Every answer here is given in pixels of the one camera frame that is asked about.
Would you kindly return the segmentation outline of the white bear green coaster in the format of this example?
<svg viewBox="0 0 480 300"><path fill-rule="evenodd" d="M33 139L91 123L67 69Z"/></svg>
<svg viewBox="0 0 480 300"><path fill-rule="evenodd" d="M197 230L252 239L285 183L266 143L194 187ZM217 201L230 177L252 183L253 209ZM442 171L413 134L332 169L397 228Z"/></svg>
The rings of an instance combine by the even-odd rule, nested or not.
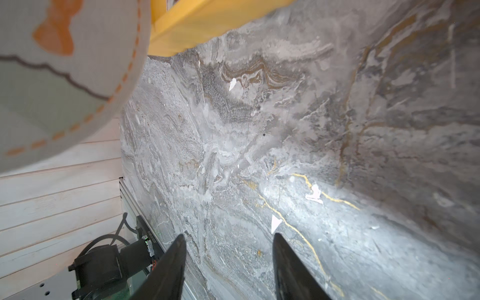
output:
<svg viewBox="0 0 480 300"><path fill-rule="evenodd" d="M149 1L2 1L1 171L106 125L141 77L150 33Z"/></svg>

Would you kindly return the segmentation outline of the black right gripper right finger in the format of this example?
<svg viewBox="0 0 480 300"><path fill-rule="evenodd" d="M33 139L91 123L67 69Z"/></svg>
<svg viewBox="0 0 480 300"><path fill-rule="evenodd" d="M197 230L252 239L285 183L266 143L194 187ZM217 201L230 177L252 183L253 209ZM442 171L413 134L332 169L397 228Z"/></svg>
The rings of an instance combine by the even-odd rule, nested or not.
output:
<svg viewBox="0 0 480 300"><path fill-rule="evenodd" d="M278 300L331 300L278 232L274 234L272 261Z"/></svg>

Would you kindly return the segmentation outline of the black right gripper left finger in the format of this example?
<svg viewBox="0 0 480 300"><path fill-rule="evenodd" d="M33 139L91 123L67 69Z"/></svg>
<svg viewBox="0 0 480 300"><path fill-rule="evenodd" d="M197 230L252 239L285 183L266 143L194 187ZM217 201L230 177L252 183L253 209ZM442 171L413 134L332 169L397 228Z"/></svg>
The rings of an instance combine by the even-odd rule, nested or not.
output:
<svg viewBox="0 0 480 300"><path fill-rule="evenodd" d="M130 300L180 300L185 282L186 240L180 234Z"/></svg>

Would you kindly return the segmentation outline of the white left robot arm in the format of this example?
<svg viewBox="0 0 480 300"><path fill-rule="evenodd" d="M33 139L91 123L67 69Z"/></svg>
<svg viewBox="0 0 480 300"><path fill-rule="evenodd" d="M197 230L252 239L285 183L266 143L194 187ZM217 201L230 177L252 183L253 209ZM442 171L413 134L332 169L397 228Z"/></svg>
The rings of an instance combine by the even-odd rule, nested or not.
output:
<svg viewBox="0 0 480 300"><path fill-rule="evenodd" d="M156 261L164 254L142 216L136 217L136 227L126 221L114 234L105 234L90 242L68 267L76 276L74 300L103 300L128 285L128 280L142 272L150 274Z"/></svg>

